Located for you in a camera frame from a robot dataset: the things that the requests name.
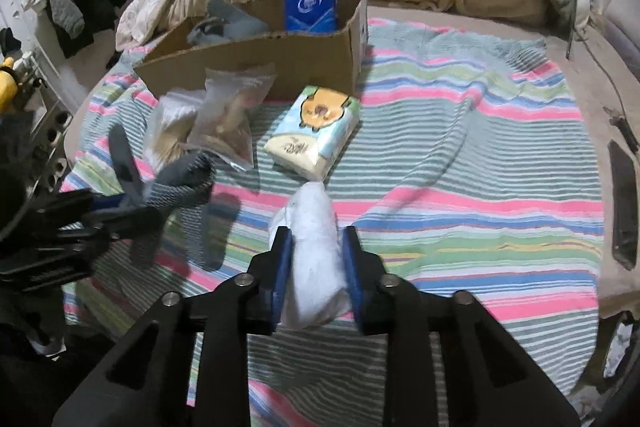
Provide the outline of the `floral white quilt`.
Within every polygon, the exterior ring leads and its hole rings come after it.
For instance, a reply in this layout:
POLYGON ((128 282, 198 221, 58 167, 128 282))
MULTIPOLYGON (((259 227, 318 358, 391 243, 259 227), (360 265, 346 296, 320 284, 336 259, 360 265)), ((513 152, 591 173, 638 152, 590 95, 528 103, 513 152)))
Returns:
POLYGON ((119 17, 115 49, 126 51, 151 39, 169 0, 132 0, 119 17))

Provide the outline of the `grey patterned sock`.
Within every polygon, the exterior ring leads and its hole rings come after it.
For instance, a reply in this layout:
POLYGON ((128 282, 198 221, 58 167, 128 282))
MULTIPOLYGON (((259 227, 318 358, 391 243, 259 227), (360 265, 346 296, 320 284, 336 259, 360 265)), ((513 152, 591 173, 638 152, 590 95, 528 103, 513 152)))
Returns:
POLYGON ((186 253, 204 267, 213 261, 207 239, 207 206, 214 185, 213 159, 206 153, 186 154, 166 165, 155 178, 144 183, 134 162, 126 131, 114 124, 108 147, 116 178, 124 190, 122 207, 137 213, 130 260, 139 268, 149 268, 162 243, 166 221, 178 212, 186 253))

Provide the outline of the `black tablet on stand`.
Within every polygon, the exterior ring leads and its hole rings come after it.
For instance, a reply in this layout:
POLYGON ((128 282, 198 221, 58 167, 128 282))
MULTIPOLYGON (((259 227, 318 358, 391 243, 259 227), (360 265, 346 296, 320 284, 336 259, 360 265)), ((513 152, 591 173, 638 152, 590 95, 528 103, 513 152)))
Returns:
POLYGON ((576 34, 576 18, 578 0, 570 0, 570 18, 568 19, 568 36, 566 44, 565 58, 567 61, 572 57, 573 44, 576 34))

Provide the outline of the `grey socks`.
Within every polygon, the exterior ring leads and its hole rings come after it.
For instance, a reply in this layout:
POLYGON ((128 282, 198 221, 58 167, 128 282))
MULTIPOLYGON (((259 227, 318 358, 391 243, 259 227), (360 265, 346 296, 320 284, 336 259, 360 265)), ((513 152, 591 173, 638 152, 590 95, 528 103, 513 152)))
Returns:
POLYGON ((267 23, 234 4, 224 0, 210 0, 206 17, 191 29, 186 42, 190 46, 213 46, 269 34, 270 31, 267 23))

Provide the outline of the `clear bag of snacks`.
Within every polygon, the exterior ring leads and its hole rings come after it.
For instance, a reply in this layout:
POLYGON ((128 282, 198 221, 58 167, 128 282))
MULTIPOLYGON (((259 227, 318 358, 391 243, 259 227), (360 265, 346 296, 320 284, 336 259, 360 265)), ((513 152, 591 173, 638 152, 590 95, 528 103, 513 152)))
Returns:
POLYGON ((248 115, 265 101, 274 80, 276 66, 249 69, 206 69, 205 95, 194 125, 186 137, 187 150, 206 150, 233 169, 254 167, 253 139, 248 115))

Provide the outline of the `bag of cotton swabs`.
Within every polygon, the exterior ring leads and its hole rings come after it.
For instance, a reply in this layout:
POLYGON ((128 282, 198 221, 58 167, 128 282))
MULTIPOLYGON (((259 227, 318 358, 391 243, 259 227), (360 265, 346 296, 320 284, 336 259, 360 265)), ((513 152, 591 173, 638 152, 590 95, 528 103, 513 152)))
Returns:
POLYGON ((154 173, 179 159, 204 100, 204 90, 171 90, 152 110, 146 125, 143 156, 154 173))

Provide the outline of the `striped colourful towel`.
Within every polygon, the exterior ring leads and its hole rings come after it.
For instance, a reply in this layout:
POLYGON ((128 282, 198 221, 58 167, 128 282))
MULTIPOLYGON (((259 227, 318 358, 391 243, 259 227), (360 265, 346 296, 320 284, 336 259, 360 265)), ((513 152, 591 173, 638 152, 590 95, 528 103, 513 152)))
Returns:
MULTIPOLYGON (((122 124, 144 181, 143 137, 156 100, 134 64, 156 42, 122 54, 98 84, 63 191, 122 191, 106 135, 122 124)), ((341 227, 420 291, 469 291, 564 395, 596 345, 604 243, 597 156, 582 114, 541 40, 369 20, 359 80, 360 126, 326 179, 341 227)), ((93 277, 65 287, 70 324, 119 337, 165 291, 207 293, 268 248, 272 216, 304 181, 262 149, 291 103, 250 118, 256 166, 218 162, 209 216, 219 269, 184 253, 167 222, 151 268, 119 242, 93 277)), ((310 331, 250 337, 255 426, 378 426, 385 345, 347 317, 310 331)))

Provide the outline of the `cardboard box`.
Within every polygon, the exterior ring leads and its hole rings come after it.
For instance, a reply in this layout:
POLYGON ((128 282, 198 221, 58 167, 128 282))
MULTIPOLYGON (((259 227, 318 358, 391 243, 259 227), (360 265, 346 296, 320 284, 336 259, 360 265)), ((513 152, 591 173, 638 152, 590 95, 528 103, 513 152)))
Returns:
POLYGON ((134 71, 159 98, 174 88, 204 87, 206 69, 236 72, 273 65, 277 80, 271 101, 292 101, 307 86, 358 94, 368 46, 368 0, 336 0, 338 31, 329 35, 284 30, 284 0, 250 0, 238 7, 270 31, 239 41, 194 48, 188 35, 201 17, 187 17, 157 41, 134 71))

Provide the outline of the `black phone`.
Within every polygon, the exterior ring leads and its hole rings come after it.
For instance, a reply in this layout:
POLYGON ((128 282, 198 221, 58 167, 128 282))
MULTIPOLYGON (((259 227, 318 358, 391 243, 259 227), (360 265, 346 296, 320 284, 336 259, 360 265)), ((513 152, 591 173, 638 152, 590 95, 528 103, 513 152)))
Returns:
POLYGON ((613 258, 627 271, 636 269, 639 207, 634 162, 615 141, 608 142, 613 183, 613 258))

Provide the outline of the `cartoon tissue pack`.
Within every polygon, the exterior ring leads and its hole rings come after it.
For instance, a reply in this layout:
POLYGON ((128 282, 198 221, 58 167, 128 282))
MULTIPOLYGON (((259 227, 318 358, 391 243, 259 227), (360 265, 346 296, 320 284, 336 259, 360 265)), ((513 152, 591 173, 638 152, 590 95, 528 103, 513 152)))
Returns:
POLYGON ((308 86, 285 112, 264 151, 276 164, 321 182, 357 128, 360 114, 356 98, 308 86))

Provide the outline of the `white sock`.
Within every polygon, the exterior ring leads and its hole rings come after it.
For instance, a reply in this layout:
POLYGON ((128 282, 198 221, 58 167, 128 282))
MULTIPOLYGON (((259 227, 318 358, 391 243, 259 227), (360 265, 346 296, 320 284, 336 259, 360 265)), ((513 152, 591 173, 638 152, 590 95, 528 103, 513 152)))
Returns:
POLYGON ((303 184, 269 223, 269 239, 278 228, 292 232, 291 274, 280 324, 308 329, 330 323, 350 311, 344 260, 332 200, 321 182, 303 184))

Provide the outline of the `blue tissue pack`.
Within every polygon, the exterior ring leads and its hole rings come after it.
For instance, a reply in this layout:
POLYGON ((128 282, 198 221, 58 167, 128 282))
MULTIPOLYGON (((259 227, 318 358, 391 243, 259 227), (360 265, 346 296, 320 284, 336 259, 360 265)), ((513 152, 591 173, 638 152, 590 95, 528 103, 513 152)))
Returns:
POLYGON ((330 34, 337 31, 336 0, 284 0, 285 30, 330 34))

